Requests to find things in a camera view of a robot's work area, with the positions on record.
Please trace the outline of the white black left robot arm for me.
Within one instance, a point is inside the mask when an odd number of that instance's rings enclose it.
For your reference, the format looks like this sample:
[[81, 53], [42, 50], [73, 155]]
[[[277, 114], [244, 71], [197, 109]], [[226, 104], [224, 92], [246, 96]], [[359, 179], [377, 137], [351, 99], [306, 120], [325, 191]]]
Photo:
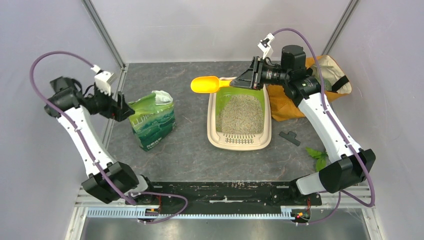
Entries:
[[67, 131], [82, 158], [88, 177], [82, 188], [105, 204], [122, 198], [135, 206], [137, 202], [127, 193], [141, 187], [137, 197], [144, 204], [152, 204], [157, 198], [156, 189], [149, 186], [145, 177], [137, 176], [128, 164], [116, 161], [109, 154], [90, 121], [97, 114], [117, 122], [133, 115], [135, 111], [122, 92], [117, 92], [114, 98], [95, 86], [93, 94], [85, 96], [81, 83], [69, 77], [58, 77], [50, 85], [54, 95], [44, 110]]

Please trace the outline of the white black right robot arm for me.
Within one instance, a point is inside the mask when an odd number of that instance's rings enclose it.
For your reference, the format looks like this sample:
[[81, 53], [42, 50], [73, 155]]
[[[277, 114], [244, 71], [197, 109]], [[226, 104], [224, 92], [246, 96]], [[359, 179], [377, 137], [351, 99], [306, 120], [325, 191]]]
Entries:
[[300, 205], [312, 193], [336, 193], [365, 181], [376, 156], [364, 150], [348, 134], [334, 115], [322, 85], [308, 74], [306, 54], [301, 46], [287, 45], [281, 51], [281, 63], [270, 64], [260, 57], [230, 82], [231, 87], [260, 90], [264, 85], [282, 86], [284, 94], [307, 117], [326, 149], [330, 164], [320, 171], [290, 182], [289, 200]]

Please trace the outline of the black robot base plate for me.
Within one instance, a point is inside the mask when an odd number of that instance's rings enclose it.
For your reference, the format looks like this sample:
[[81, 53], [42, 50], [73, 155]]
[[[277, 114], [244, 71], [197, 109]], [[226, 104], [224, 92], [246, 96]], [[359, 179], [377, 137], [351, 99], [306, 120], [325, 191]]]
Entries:
[[138, 205], [159, 205], [161, 214], [277, 214], [282, 206], [321, 206], [320, 195], [293, 197], [288, 181], [153, 181]]

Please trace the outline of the yellow plastic scoop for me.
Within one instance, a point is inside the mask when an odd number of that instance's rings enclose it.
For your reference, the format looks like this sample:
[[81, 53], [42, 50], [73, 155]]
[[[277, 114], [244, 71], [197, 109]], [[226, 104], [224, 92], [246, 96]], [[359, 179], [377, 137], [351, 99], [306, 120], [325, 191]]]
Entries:
[[234, 77], [200, 76], [191, 81], [190, 88], [198, 94], [217, 93], [221, 88], [229, 87], [233, 79]]

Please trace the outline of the green cat litter bag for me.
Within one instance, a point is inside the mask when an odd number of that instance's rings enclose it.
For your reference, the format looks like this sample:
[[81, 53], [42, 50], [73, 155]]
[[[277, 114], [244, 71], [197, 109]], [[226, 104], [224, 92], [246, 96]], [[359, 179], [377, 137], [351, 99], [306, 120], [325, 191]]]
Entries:
[[128, 119], [139, 147], [148, 152], [176, 127], [174, 99], [163, 90], [153, 90], [128, 104], [134, 114]]

